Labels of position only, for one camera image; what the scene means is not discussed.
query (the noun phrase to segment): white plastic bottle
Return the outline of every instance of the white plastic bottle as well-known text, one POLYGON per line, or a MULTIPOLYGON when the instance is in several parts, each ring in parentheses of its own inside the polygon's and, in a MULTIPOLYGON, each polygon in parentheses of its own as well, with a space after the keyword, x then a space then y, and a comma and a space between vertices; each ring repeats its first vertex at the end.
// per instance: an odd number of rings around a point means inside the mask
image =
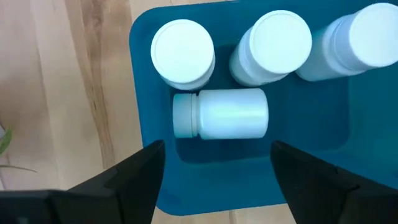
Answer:
POLYGON ((176 94, 173 125, 176 138, 262 138, 268 127, 267 98, 259 88, 176 94))
POLYGON ((349 77, 398 61, 398 7, 372 4, 315 32, 307 61, 296 73, 307 81, 349 77))
POLYGON ((179 90, 204 86, 215 67, 213 41, 200 24, 178 19, 163 25, 150 47, 155 69, 163 80, 179 90))
POLYGON ((275 82, 298 69, 310 54, 311 32, 297 14, 278 10, 262 16, 235 48, 229 69, 244 86, 275 82))

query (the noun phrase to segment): white bottle cap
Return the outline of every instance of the white bottle cap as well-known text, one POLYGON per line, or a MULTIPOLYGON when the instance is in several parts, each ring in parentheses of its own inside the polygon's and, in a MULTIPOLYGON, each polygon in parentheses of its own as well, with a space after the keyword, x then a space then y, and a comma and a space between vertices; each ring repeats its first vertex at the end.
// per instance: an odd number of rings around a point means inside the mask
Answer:
POLYGON ((398 7, 376 3, 352 14, 337 27, 335 54, 346 67, 365 71, 398 61, 398 7))
POLYGON ((263 15, 253 26, 249 39, 254 60, 274 76, 298 69, 310 55, 311 46, 307 23, 285 10, 263 15))
POLYGON ((192 138, 198 135, 196 98, 196 94, 190 93, 174 95, 173 129, 176 138, 192 138))
POLYGON ((213 41, 207 30, 186 19, 171 21, 156 33, 150 56, 162 78, 191 83, 208 75, 214 61, 213 41))

